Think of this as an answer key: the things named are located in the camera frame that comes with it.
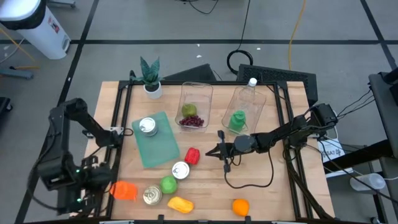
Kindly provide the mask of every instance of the white pot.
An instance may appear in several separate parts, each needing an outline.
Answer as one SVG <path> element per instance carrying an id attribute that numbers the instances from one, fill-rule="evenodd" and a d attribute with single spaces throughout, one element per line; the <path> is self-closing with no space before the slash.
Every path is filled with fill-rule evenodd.
<path id="1" fill-rule="evenodd" d="M 144 88 L 144 91 L 147 93 L 148 97 L 151 99 L 158 99 L 159 97 L 161 97 L 163 95 L 163 91 L 162 91 L 162 85 L 159 82 L 159 87 L 156 91 L 153 92 L 149 92 L 145 89 L 145 85 L 142 86 Z"/>

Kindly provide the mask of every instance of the trash can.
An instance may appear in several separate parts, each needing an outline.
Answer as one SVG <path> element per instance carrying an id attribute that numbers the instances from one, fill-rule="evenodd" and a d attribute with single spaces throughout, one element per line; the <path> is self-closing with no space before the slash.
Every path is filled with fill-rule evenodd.
<path id="1" fill-rule="evenodd" d="M 0 23 L 16 30 L 49 59 L 67 55 L 70 38 L 45 5 L 45 0 L 3 0 Z"/>

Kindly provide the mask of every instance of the grapes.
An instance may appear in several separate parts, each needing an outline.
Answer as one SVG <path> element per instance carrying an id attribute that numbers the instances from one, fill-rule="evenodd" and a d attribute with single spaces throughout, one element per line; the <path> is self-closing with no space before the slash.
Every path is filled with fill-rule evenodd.
<path id="1" fill-rule="evenodd" d="M 194 127 L 201 127 L 205 122 L 204 119 L 201 119 L 198 115 L 195 116 L 188 116 L 182 119 L 179 123 L 184 126 L 194 126 Z"/>

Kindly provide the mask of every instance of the potted plant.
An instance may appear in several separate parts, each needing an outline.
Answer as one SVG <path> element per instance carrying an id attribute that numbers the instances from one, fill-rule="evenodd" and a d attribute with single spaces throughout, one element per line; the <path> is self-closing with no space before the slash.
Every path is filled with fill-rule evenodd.
<path id="1" fill-rule="evenodd" d="M 141 58 L 141 71 L 142 77 L 131 77 L 135 81 L 144 82 L 144 91 L 148 94 L 151 99 L 158 99 L 162 96 L 162 86 L 160 85 L 159 58 L 149 67 L 148 63 Z"/>

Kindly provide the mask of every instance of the red pepper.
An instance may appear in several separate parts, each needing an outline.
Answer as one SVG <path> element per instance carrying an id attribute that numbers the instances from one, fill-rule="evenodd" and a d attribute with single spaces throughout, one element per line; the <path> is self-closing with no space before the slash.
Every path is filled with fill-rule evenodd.
<path id="1" fill-rule="evenodd" d="M 185 156 L 185 162 L 187 164 L 198 164 L 200 158 L 200 151 L 199 149 L 195 149 L 193 147 L 188 149 L 187 155 Z"/>

